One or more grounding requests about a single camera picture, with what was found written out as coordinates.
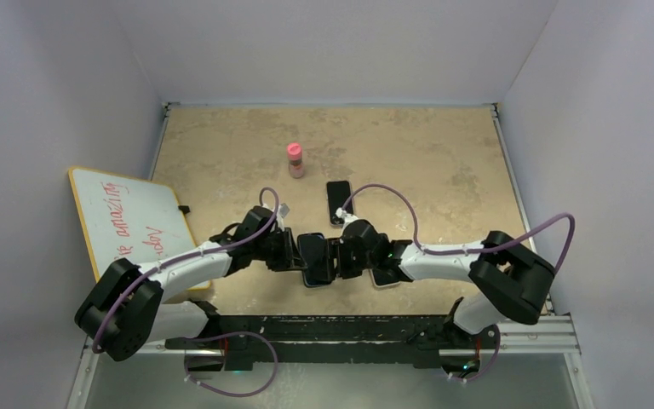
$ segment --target beige table surface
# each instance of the beige table surface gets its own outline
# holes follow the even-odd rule
[[[304,149],[306,174],[293,179],[286,145]],[[464,243],[491,229],[525,230],[500,143],[486,108],[184,107],[171,111],[154,181],[171,185],[197,242],[241,221],[263,186],[291,212],[295,237],[329,224],[324,184],[348,179],[398,189],[415,206],[423,243]],[[391,193],[368,189],[355,210],[391,239],[409,239],[410,214]],[[369,274],[306,288],[298,272],[254,262],[190,297],[223,314],[446,314],[470,283],[423,280],[376,289]]]

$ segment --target metal frame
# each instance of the metal frame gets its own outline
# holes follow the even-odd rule
[[[168,103],[164,106],[164,121],[159,136],[158,148],[155,152],[152,167],[149,171],[149,179],[152,179],[154,170],[156,169],[159,151],[164,140],[164,134],[169,122],[170,110],[172,106],[179,106],[179,103]],[[513,166],[510,162],[508,150],[505,146],[502,128],[500,126],[500,119],[497,112],[496,104],[490,106],[490,113],[492,116],[493,124],[500,142],[502,155],[505,158],[505,165],[508,168],[510,182],[513,187],[513,193],[517,201],[520,217],[522,218],[525,230],[530,230],[530,223],[528,222],[527,215],[525,214],[525,207],[523,205],[522,197],[518,188],[517,181],[513,172]],[[535,249],[533,239],[529,239],[531,247]],[[501,333],[500,354],[562,354],[565,358],[565,364],[568,368],[571,386],[573,388],[576,402],[580,409],[594,409],[594,403],[591,398],[588,382],[582,369],[580,345],[577,341],[575,327],[570,316],[557,316],[555,315],[553,303],[548,296],[546,301],[546,308],[548,315],[541,317],[536,325],[522,325],[516,322],[507,321],[499,325]],[[87,342],[81,363],[78,368],[72,394],[69,398],[67,409],[83,409],[89,396],[89,390],[94,378],[95,369],[99,362],[99,355],[93,354],[90,350],[90,342]],[[455,355],[455,354],[471,354],[472,350],[441,350],[440,355]],[[190,355],[207,355],[218,356],[221,354],[216,349],[200,349],[200,350],[185,350],[185,349],[166,349],[163,343],[148,343],[142,347],[137,354],[187,354]]]

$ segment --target pink bottle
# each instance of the pink bottle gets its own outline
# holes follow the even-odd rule
[[[287,145],[287,159],[290,160],[290,175],[295,179],[304,175],[304,164],[302,163],[302,147],[297,142]]]

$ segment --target tabletop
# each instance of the tabletop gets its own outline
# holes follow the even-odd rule
[[[300,179],[288,172],[293,141],[304,152]],[[337,237],[325,183],[339,180],[399,190],[415,207],[425,244],[525,232],[489,107],[175,107],[153,180],[191,207],[186,219],[198,243],[241,221],[264,186],[290,207],[285,225],[295,237]],[[363,191],[355,210],[390,239],[412,237],[410,212],[390,192]],[[189,297],[222,314],[446,314],[476,291],[440,279],[377,289],[368,273],[306,288],[298,272],[253,262]]]

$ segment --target wall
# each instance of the wall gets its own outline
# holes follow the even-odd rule
[[[557,0],[112,0],[164,101],[499,101]]]
[[[560,1],[502,124],[530,220],[576,215],[554,297],[597,407],[654,407],[654,0]]]
[[[0,407],[64,407],[93,284],[66,170],[144,176],[160,103],[105,1],[0,0]]]

